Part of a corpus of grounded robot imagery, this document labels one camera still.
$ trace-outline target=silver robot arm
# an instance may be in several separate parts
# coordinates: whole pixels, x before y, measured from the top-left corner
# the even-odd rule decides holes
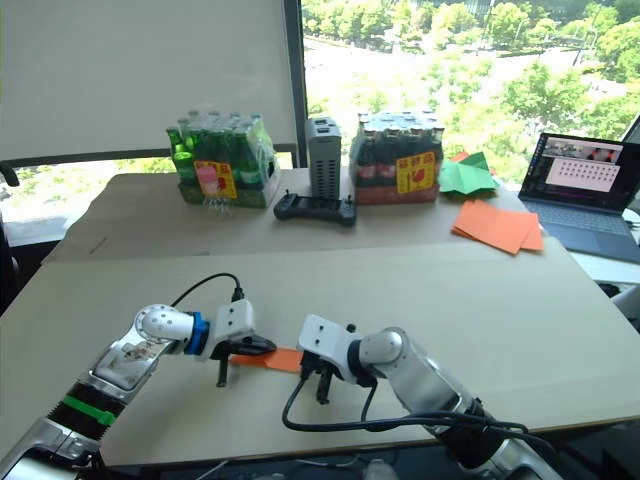
[[[36,420],[0,461],[0,479],[75,478],[77,467],[86,466],[98,452],[103,435],[162,355],[220,360],[222,387],[230,354],[275,349],[254,330],[253,307],[246,299],[221,307],[215,322],[167,305],[143,308],[129,331],[98,356],[51,413]]]
[[[328,401],[332,374],[362,386],[372,386],[375,378],[386,378],[400,403],[411,413],[437,410],[493,419],[478,399],[400,328],[391,327],[367,336],[354,330],[345,330],[317,315],[309,315],[305,320],[298,348],[312,357],[310,364],[322,374],[317,392],[320,403]],[[453,453],[466,472],[481,478],[503,479],[526,472],[533,478],[561,480],[522,440],[455,426],[425,428]]]

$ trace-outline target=green paper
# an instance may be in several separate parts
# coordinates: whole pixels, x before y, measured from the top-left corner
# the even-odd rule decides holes
[[[444,162],[438,177],[441,192],[469,195],[478,190],[494,189],[498,183],[491,177],[484,153],[469,155],[459,162]]]

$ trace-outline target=orange paper sheet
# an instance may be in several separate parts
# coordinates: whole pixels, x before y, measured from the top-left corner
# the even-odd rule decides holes
[[[292,348],[278,348],[275,352],[264,355],[233,355],[233,365],[247,365],[250,367],[272,368],[284,372],[299,373],[302,352]]]
[[[481,200],[470,200],[462,205],[452,233],[513,255],[521,248],[542,250],[544,247],[537,215],[501,210]]]

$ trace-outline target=black controller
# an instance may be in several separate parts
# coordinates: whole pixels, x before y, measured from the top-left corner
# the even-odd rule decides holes
[[[346,200],[333,200],[301,197],[287,190],[285,196],[273,207],[273,214],[279,220],[295,217],[319,218],[352,227],[356,223],[356,204],[351,200],[351,195]]]

